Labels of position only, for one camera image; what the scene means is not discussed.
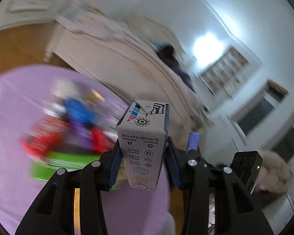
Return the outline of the white green small carton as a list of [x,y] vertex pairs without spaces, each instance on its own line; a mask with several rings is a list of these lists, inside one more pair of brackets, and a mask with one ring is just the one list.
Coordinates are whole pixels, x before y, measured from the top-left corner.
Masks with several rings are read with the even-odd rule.
[[156,190],[167,142],[169,104],[133,100],[116,125],[130,187]]

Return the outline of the red milk carton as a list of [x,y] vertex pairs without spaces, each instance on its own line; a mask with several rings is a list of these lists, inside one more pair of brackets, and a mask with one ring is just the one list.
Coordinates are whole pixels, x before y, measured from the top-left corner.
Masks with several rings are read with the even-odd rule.
[[19,140],[23,150],[34,160],[43,160],[63,140],[69,124],[52,116],[44,116]]
[[106,136],[102,129],[94,127],[91,129],[93,149],[95,152],[104,153],[110,151],[115,146],[115,141]]

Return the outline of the beige clothes pile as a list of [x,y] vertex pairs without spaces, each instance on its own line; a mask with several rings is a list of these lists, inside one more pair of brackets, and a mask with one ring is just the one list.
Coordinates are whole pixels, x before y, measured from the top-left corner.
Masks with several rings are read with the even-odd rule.
[[294,170],[274,151],[259,150],[258,153],[263,162],[256,179],[255,190],[273,194],[285,192],[294,180]]

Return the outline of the green snack bag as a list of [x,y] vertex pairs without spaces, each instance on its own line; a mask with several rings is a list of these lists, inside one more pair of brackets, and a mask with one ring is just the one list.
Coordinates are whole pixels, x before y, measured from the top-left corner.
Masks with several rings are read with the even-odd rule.
[[29,175],[32,179],[48,181],[60,168],[80,170],[92,161],[99,161],[100,154],[72,154],[51,151],[44,159],[31,162]]

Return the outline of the white framed window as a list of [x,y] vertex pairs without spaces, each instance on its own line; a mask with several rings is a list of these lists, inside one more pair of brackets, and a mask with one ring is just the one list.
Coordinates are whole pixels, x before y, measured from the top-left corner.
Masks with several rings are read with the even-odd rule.
[[266,81],[261,90],[230,121],[242,137],[247,137],[266,117],[273,112],[288,91],[272,80]]

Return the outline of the floral window blind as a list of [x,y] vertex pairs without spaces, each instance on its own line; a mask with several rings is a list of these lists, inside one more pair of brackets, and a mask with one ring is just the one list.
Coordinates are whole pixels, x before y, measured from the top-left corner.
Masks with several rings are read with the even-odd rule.
[[248,65],[248,60],[233,46],[199,77],[208,91],[215,96]]

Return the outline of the purple bottle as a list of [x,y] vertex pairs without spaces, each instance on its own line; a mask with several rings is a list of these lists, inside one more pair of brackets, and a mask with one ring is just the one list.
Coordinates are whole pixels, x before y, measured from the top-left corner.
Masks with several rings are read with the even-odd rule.
[[81,151],[93,151],[93,135],[84,125],[75,121],[69,122],[65,142]]

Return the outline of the person lying on bed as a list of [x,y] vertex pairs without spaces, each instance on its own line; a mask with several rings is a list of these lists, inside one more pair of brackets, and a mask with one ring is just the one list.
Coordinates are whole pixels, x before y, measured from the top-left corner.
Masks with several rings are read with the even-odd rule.
[[178,61],[175,58],[175,49],[172,45],[166,45],[157,51],[157,56],[173,71],[181,80],[187,85],[187,87],[195,92],[191,78],[189,74],[182,70]]

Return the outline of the blue plastic package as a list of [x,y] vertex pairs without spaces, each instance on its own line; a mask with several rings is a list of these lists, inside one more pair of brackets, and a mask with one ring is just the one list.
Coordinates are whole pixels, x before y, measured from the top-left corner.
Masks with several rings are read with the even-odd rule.
[[100,117],[80,100],[73,98],[65,99],[64,107],[68,122],[71,125],[78,124],[84,127],[92,127],[100,120]]

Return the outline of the white crumpled plastic bag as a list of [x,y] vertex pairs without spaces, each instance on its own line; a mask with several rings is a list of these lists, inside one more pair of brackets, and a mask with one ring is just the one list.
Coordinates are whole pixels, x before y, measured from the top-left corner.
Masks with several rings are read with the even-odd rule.
[[54,102],[63,101],[69,98],[76,98],[80,96],[80,89],[78,85],[68,79],[55,79],[51,88],[52,100]]

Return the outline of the floral bed quilt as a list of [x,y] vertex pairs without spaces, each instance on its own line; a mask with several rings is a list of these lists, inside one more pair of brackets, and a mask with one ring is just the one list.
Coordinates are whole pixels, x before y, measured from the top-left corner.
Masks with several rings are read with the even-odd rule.
[[155,50],[155,45],[144,35],[126,23],[112,20],[100,12],[85,5],[72,3],[62,14],[56,16],[56,22],[74,33],[85,33],[99,39],[128,39],[144,43]]

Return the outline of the white carved bed frame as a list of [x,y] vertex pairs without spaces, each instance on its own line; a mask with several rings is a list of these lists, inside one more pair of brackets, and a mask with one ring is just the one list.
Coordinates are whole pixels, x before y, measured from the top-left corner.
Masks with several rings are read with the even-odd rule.
[[211,122],[198,97],[155,52],[131,37],[93,37],[57,23],[44,61],[57,55],[81,74],[96,78],[124,101],[169,104],[169,134],[184,141],[190,131],[204,132]]

